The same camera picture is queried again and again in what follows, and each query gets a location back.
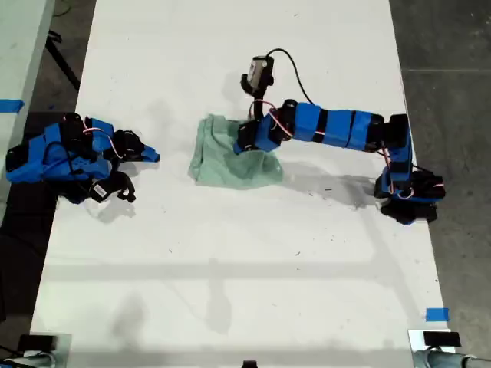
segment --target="black clamp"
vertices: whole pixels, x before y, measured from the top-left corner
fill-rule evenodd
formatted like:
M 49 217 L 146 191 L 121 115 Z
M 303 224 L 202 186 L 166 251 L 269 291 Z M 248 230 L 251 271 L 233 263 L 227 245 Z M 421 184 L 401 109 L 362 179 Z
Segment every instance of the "black clamp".
M 382 205 L 381 212 L 404 225 L 409 225 L 417 219 L 425 219 L 428 222 L 437 219 L 437 206 L 434 203 L 388 199 Z
M 97 180 L 89 188 L 89 196 L 101 203 L 105 201 L 111 194 L 118 192 L 119 199 L 133 203 L 135 197 L 135 188 L 130 177 L 121 171 L 113 170 L 110 176 L 106 179 Z
M 255 135 L 258 132 L 259 121 L 249 120 L 239 126 L 237 132 L 237 145 L 242 151 L 252 151 L 258 148 L 254 145 Z

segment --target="red wire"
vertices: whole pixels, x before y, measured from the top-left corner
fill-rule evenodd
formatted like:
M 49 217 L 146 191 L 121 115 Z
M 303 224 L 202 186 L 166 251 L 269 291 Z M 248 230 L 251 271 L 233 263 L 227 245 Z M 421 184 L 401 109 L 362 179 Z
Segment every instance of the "red wire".
M 269 105 L 270 107 L 272 107 L 272 109 L 269 109 L 269 116 L 275 121 L 275 126 L 272 128 L 272 129 L 275 129 L 276 125 L 278 125 L 280 127 L 281 130 L 283 130 L 285 132 L 286 135 L 288 135 L 290 138 L 293 137 L 293 133 L 290 132 L 288 129 L 286 129 L 283 124 L 280 123 L 280 121 L 278 120 L 277 117 L 275 117 L 275 115 L 273 115 L 272 112 L 276 111 L 277 108 L 275 105 L 273 105 L 271 102 L 269 101 L 266 101 L 266 100 L 254 100 L 253 102 L 251 102 L 251 105 L 249 106 L 249 117 L 252 117 L 252 105 L 254 105 L 255 103 L 257 102 L 263 102 L 264 104 L 267 104 Z

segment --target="black cable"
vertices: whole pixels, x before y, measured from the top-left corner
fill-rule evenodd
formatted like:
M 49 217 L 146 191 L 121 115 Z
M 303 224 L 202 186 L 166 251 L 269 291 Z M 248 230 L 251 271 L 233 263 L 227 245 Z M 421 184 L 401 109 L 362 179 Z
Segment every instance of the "black cable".
M 61 0 L 61 2 L 65 3 L 66 6 L 67 6 L 67 9 L 61 13 L 58 13 L 58 14 L 54 14 L 53 15 L 53 18 L 60 18 L 66 14 L 68 14 L 69 12 L 71 12 L 71 5 L 67 3 L 67 0 Z
M 298 85 L 300 86 L 302 93 L 304 94 L 304 96 L 308 102 L 310 102 L 312 105 L 315 105 L 315 103 L 313 103 L 312 100 L 310 98 L 308 98 L 307 93 L 305 92 L 304 86 L 302 85 L 302 82 L 300 81 L 300 76 L 298 75 L 297 65 L 293 61 L 293 57 L 289 54 L 288 51 L 286 51 L 284 48 L 273 48 L 269 53 L 266 54 L 266 57 L 268 57 L 269 55 L 271 55 L 273 52 L 276 52 L 276 51 L 281 51 L 281 52 L 285 53 L 286 56 L 288 56 L 288 58 L 292 62 L 293 70 L 295 71 L 295 75 L 297 76 Z
M 0 349 L 5 350 L 7 353 L 12 354 L 12 356 L 16 355 L 17 357 L 22 357 L 22 354 L 20 354 L 18 351 L 12 350 L 8 347 L 4 347 L 3 345 L 0 345 Z

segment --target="cable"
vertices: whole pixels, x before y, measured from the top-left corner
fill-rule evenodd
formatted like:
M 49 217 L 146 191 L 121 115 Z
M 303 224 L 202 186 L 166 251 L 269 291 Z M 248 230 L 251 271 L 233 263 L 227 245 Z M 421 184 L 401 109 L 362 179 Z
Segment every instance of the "cable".
M 268 113 L 269 113 L 269 116 L 270 116 L 270 117 L 271 117 L 271 118 L 272 118 L 272 119 L 275 121 L 275 126 L 274 126 L 273 128 L 271 128 L 271 130 L 275 129 L 275 128 L 276 128 L 276 126 L 278 126 L 278 127 L 280 127 L 280 129 L 281 129 L 281 130 L 283 130 L 283 131 L 285 132 L 285 134 L 286 134 L 287 136 L 289 136 L 290 138 L 292 138 L 292 137 L 293 137 L 293 134 L 292 134 L 292 133 L 290 133 L 290 132 L 289 132 L 289 131 L 288 131 L 288 130 L 287 130 L 287 129 L 286 129 L 286 128 L 285 128 L 285 127 L 284 127 L 284 126 L 283 126 L 283 125 L 280 123 L 280 122 L 279 122 L 279 120 L 278 120 L 278 119 L 277 119 L 277 118 L 276 118 L 276 117 L 273 115 L 273 113 L 272 113 L 272 109 L 269 109 L 269 112 L 268 112 Z
M 62 17 L 64 15 L 68 14 L 69 12 L 71 12 L 71 5 L 68 4 L 67 0 L 61 0 L 61 2 L 65 3 L 66 6 L 67 6 L 67 8 L 66 8 L 66 10 L 64 10 L 61 13 L 54 14 L 53 15 L 53 18 L 60 18 L 60 17 Z
M 266 54 L 266 57 L 268 57 L 269 55 L 271 55 L 273 52 L 276 52 L 276 51 L 281 51 L 281 52 L 285 53 L 286 56 L 288 56 L 288 58 L 292 62 L 293 70 L 295 71 L 295 75 L 297 77 L 298 85 L 300 86 L 300 89 L 302 90 L 302 93 L 304 94 L 304 96 L 305 96 L 305 98 L 307 99 L 308 102 L 310 102 L 312 105 L 315 105 L 315 103 L 313 103 L 312 100 L 310 98 L 308 98 L 307 93 L 305 92 L 304 86 L 302 85 L 302 82 L 300 81 L 300 76 L 298 75 L 297 65 L 293 61 L 293 57 L 289 54 L 288 51 L 286 51 L 284 48 L 273 48 L 269 53 Z
M 110 137 L 110 135 L 108 133 L 104 132 L 102 129 L 99 129 L 99 128 L 87 128 L 82 133 L 89 133 L 89 132 L 94 132 L 94 131 L 102 132 L 102 133 L 106 134 L 107 135 L 107 138 L 109 138 L 110 146 L 113 147 L 113 151 L 114 151 L 114 153 L 116 153 L 117 158 L 118 159 L 123 159 L 123 157 L 120 156 L 119 153 L 116 151 L 116 147 L 114 146 L 113 140 Z
M 281 129 L 281 130 L 283 130 L 283 131 L 285 132 L 285 134 L 286 134 L 287 136 L 289 136 L 290 138 L 292 138 L 292 137 L 293 137 L 293 133 L 291 133 L 291 132 L 290 132 L 288 129 L 286 129 L 286 128 L 283 126 L 283 124 L 281 124 L 281 123 L 280 123 L 280 121 L 278 120 L 278 118 L 277 118 L 277 117 L 275 117 L 275 115 L 273 115 L 273 113 L 272 113 L 272 112 L 273 112 L 273 111 L 276 111 L 276 110 L 277 110 L 277 108 L 276 108 L 276 106 L 275 106 L 275 105 L 273 105 L 271 102 L 266 101 L 266 100 L 260 100 L 260 99 L 258 99 L 258 100 L 254 100 L 253 102 L 251 102 L 251 105 L 249 106 L 249 116 L 250 116 L 250 117 L 252 117 L 252 105 L 254 105 L 255 103 L 258 103 L 258 102 L 261 102 L 261 103 L 267 104 L 267 105 L 269 105 L 270 107 L 272 107 L 272 109 L 269 109 L 269 111 L 268 111 L 269 116 L 270 116 L 270 117 L 271 117 L 271 118 L 272 118 L 272 119 L 275 121 L 275 125 L 274 125 L 274 127 L 273 127 L 273 128 L 271 128 L 271 130 L 275 129 L 275 128 L 276 128 L 276 126 L 278 126 L 278 127 L 280 127 L 280 129 Z
M 385 149 L 384 142 L 381 142 L 381 146 L 382 146 L 382 156 L 384 156 L 385 166 L 387 167 L 387 171 L 388 171 L 390 168 L 390 161 L 389 161 L 389 157 L 387 155 L 387 150 Z M 392 180 L 390 180 L 389 194 L 391 194 L 391 195 L 394 194 L 394 183 L 392 182 Z
M 8 347 L 4 347 L 3 345 L 0 345 L 0 349 L 5 350 L 7 353 L 10 353 L 12 355 L 16 355 L 17 357 L 22 357 L 22 354 L 20 354 L 18 351 L 12 350 Z
M 249 118 L 255 118 L 253 115 L 252 115 L 252 106 L 258 102 L 263 102 L 264 104 L 268 105 L 268 106 L 271 106 L 274 110 L 277 110 L 276 106 L 273 105 L 271 102 L 269 101 L 266 101 L 266 100 L 261 100 L 261 99 L 257 99 L 257 100 L 254 100 L 253 102 L 251 102 L 251 104 L 249 105 Z

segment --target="blue tape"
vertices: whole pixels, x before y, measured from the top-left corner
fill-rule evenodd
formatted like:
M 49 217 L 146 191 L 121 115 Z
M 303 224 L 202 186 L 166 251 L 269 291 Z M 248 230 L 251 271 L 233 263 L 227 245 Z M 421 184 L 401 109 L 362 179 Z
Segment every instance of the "blue tape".
M 353 129 L 347 148 L 363 151 L 367 144 L 368 127 L 371 123 L 371 113 L 357 111 L 354 115 Z
M 271 115 L 269 114 L 263 117 L 259 123 L 258 132 L 255 134 L 254 145 L 266 152 L 271 152 L 279 147 L 278 144 L 268 138 L 271 120 Z
M 18 113 L 23 106 L 23 100 L 0 100 L 0 113 Z
M 329 110 L 323 144 L 344 148 L 350 134 L 350 122 L 350 110 Z
M 295 134 L 293 138 L 311 142 L 319 121 L 321 108 L 316 105 L 301 102 L 295 110 Z
M 427 322 L 447 322 L 448 308 L 427 308 Z

